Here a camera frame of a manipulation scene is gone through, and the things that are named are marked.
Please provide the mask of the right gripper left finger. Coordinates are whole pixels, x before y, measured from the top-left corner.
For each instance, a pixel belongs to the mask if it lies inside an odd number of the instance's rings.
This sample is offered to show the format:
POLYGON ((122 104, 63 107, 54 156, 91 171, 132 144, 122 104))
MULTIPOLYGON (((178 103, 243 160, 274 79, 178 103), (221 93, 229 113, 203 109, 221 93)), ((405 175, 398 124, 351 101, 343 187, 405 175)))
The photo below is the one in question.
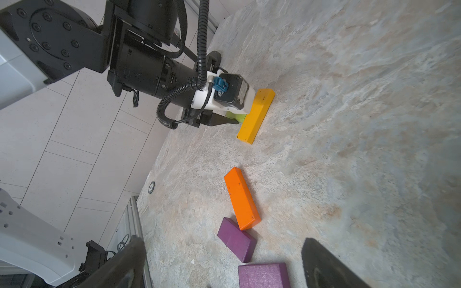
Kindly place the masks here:
POLYGON ((144 240, 130 242, 78 288, 143 288, 146 248, 144 240))

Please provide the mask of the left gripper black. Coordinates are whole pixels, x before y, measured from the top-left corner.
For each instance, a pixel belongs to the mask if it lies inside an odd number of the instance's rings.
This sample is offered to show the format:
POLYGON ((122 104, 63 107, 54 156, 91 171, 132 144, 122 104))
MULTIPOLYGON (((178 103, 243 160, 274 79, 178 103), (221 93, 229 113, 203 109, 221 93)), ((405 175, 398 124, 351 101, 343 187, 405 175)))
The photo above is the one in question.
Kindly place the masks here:
POLYGON ((205 110, 204 106, 191 108, 199 77, 208 72, 205 51, 200 45, 195 66, 188 68, 159 52, 148 37, 121 24, 115 33, 108 82, 116 96, 122 91, 132 92, 134 106, 138 106, 142 92, 160 99, 157 119, 167 128, 180 123, 194 127, 237 125, 237 120, 205 110))

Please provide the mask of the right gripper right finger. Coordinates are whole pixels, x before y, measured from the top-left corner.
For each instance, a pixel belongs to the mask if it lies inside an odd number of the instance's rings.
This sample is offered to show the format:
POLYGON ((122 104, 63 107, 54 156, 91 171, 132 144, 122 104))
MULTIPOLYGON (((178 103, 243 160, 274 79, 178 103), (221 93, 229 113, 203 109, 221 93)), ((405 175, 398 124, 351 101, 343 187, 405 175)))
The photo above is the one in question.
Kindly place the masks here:
POLYGON ((305 239, 301 258, 309 288, 370 287, 314 238, 305 239))

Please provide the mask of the lime green block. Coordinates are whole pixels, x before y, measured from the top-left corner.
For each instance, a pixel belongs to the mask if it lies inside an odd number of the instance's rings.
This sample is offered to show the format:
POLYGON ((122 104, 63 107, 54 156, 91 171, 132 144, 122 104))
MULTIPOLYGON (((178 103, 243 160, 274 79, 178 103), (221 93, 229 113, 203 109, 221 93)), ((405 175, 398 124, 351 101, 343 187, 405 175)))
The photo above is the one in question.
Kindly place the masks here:
POLYGON ((238 121, 239 123, 243 123, 247 115, 246 114, 233 114, 232 112, 227 111, 225 116, 231 120, 235 120, 235 121, 238 121))

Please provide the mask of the amber yellow long block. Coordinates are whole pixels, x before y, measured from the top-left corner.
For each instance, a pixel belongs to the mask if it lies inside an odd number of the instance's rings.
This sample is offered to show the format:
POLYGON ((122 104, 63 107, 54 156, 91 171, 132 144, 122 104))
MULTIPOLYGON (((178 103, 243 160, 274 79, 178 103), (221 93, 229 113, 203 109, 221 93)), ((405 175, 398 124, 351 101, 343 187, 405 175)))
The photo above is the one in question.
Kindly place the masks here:
POLYGON ((276 93, 271 89, 261 89, 256 93, 251 111, 246 116, 237 134, 238 140, 250 145, 255 141, 275 95, 276 93))

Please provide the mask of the orange block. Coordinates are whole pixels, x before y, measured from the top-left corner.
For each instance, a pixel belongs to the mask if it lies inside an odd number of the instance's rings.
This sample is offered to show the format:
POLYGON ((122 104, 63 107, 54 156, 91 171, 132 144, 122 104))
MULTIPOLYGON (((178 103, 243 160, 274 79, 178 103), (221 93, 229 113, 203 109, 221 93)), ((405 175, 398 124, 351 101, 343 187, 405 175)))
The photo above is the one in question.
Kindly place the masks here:
POLYGON ((234 167, 225 176, 230 201, 240 230, 249 230, 261 222, 261 216, 252 198, 242 171, 234 167))

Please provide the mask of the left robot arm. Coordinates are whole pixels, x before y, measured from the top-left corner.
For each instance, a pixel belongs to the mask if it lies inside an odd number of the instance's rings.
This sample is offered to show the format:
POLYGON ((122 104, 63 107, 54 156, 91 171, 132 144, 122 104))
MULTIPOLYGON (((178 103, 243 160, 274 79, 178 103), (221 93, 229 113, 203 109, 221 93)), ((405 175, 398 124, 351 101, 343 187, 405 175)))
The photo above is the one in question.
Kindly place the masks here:
POLYGON ((102 25, 62 1, 18 1, 1 10, 1 107, 87 68, 106 73, 115 96, 132 92, 134 107, 141 93, 158 98, 156 115, 170 129, 179 123, 165 114, 170 104, 188 125, 229 124, 205 103, 193 107, 199 91, 211 100, 206 77, 222 57, 206 50, 208 14, 201 1, 192 52, 183 1, 108 1, 102 25))

